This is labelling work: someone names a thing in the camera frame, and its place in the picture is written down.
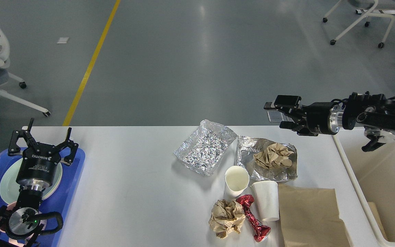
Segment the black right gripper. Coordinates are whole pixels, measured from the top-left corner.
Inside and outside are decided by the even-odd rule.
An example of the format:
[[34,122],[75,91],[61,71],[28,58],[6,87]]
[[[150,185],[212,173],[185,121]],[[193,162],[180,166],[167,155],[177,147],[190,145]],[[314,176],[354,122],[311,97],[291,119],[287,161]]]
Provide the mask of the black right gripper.
[[301,120],[300,122],[281,121],[279,128],[289,129],[299,136],[335,135],[342,128],[343,110],[338,102],[300,104],[301,96],[278,95],[273,102],[266,102],[264,110],[269,120]]

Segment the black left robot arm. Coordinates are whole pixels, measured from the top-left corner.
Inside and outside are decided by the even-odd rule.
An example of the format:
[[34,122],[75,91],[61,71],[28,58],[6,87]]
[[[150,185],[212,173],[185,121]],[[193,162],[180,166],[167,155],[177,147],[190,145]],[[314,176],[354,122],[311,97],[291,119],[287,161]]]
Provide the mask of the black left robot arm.
[[25,247],[37,244],[40,235],[59,232],[64,225],[60,212],[41,213],[43,192],[53,185],[59,164],[70,166],[79,145],[71,139],[72,128],[58,145],[37,142],[31,134],[34,119],[26,130],[15,130],[10,139],[8,156],[21,156],[16,177],[20,186],[12,209],[0,207],[0,247],[16,247],[19,239]]

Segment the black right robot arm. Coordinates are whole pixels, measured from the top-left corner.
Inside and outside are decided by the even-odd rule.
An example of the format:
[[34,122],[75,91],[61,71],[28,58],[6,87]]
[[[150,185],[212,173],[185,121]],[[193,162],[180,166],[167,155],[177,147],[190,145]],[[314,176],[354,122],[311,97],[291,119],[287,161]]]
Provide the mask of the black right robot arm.
[[278,95],[264,105],[267,111],[278,111],[287,117],[279,127],[296,132],[299,136],[333,136],[340,129],[352,130],[357,124],[365,129],[369,142],[362,147],[371,152],[395,141],[395,97],[384,94],[358,94],[330,102],[302,105],[300,96]]

